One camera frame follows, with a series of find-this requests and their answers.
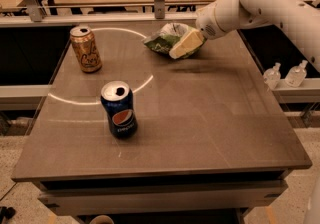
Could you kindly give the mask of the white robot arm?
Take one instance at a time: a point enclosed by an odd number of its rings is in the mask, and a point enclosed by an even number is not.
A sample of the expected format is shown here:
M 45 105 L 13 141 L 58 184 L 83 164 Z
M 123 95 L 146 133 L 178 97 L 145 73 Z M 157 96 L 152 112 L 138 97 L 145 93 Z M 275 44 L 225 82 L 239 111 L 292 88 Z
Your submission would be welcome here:
M 186 30 L 169 55 L 178 59 L 207 39 L 269 24 L 279 28 L 320 71 L 320 11 L 302 0 L 216 0 L 197 11 L 196 26 Z

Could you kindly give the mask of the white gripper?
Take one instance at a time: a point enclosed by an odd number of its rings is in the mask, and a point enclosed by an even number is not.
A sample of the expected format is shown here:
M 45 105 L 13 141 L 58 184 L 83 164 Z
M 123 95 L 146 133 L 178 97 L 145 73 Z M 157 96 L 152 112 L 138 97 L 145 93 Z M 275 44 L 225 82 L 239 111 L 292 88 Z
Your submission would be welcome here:
M 186 32 L 169 51 L 173 59 L 185 57 L 200 47 L 206 39 L 214 40 L 236 30 L 241 23 L 239 0 L 216 0 L 199 9 L 196 28 Z

